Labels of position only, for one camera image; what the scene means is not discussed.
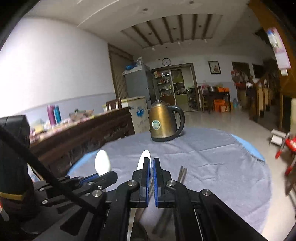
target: kettle base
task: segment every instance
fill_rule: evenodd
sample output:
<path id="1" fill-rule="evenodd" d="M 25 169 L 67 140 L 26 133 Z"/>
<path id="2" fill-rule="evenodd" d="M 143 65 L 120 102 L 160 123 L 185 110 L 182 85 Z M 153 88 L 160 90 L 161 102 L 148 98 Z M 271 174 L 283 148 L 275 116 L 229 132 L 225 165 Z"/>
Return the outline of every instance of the kettle base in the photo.
<path id="1" fill-rule="evenodd" d="M 173 139 L 175 139 L 176 136 L 170 136 L 170 137 L 162 137 L 162 138 L 155 138 L 155 137 L 151 137 L 151 139 L 155 142 L 165 142 L 165 141 L 171 141 Z"/>

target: wall clock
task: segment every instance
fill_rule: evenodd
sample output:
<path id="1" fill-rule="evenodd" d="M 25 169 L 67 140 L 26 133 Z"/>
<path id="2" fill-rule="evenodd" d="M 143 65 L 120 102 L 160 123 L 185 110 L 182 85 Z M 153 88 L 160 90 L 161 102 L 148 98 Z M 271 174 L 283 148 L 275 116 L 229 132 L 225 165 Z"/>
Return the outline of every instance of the wall clock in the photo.
<path id="1" fill-rule="evenodd" d="M 170 59 L 169 58 L 164 58 L 161 63 L 163 66 L 169 66 L 170 65 Z"/>

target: red stool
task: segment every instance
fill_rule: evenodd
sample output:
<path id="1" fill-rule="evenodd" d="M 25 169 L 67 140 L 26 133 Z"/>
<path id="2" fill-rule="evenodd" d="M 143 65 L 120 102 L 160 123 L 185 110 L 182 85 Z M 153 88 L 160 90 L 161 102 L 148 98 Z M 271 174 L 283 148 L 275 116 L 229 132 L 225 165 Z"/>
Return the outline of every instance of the red stool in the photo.
<path id="1" fill-rule="evenodd" d="M 287 133 L 287 135 L 283 139 L 283 142 L 281 144 L 281 148 L 279 149 L 279 151 L 276 154 L 276 159 L 278 159 L 279 156 L 281 155 L 285 145 L 290 149 L 292 154 L 295 154 L 292 164 L 287 168 L 287 170 L 285 172 L 285 176 L 288 176 L 290 174 L 290 172 L 292 171 L 292 169 L 296 163 L 296 137 L 294 137 L 293 139 L 288 139 L 289 135 L 290 135 L 290 133 Z"/>

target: table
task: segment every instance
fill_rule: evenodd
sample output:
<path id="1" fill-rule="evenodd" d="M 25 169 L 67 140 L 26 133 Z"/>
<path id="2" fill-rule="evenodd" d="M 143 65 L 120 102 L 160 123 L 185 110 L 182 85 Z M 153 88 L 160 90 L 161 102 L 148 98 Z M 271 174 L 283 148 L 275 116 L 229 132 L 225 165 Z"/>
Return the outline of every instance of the table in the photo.
<path id="1" fill-rule="evenodd" d="M 214 100 L 215 99 L 223 99 L 225 96 L 227 96 L 228 100 L 228 109 L 229 112 L 231 112 L 231 102 L 230 102 L 230 94 L 228 92 L 208 92 L 207 94 L 204 94 L 204 98 L 208 101 L 209 103 L 209 112 L 213 107 Z"/>
<path id="2" fill-rule="evenodd" d="M 177 180 L 183 165 L 188 169 L 184 181 L 188 189 L 210 189 L 253 228 L 263 230 L 271 199 L 270 171 L 265 161 L 252 156 L 232 135 L 216 129 L 186 128 L 174 140 L 153 142 L 150 133 L 145 132 L 107 143 L 103 149 L 118 174 L 117 183 L 107 190 L 131 179 L 141 153 L 147 149 L 151 158 L 159 157 L 161 168 L 170 171 L 173 179 Z M 96 153 L 85 155 L 68 174 L 71 177 L 94 174 Z M 152 198 L 141 219 L 152 240 L 158 240 L 151 231 L 161 213 Z M 175 240 L 173 220 L 165 240 Z"/>
<path id="3" fill-rule="evenodd" d="M 135 134 L 130 107 L 111 110 L 30 145 L 30 151 L 55 176 L 63 177 L 84 154 Z"/>

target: purple bottle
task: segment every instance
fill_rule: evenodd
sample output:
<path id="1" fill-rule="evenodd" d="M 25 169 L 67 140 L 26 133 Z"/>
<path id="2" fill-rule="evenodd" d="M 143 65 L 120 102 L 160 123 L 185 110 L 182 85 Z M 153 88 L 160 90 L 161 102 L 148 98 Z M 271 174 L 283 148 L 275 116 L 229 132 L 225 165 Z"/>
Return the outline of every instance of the purple bottle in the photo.
<path id="1" fill-rule="evenodd" d="M 47 106 L 47 114 L 48 114 L 48 118 L 51 126 L 54 126 L 57 123 L 54 117 L 54 108 L 55 108 L 54 105 Z"/>

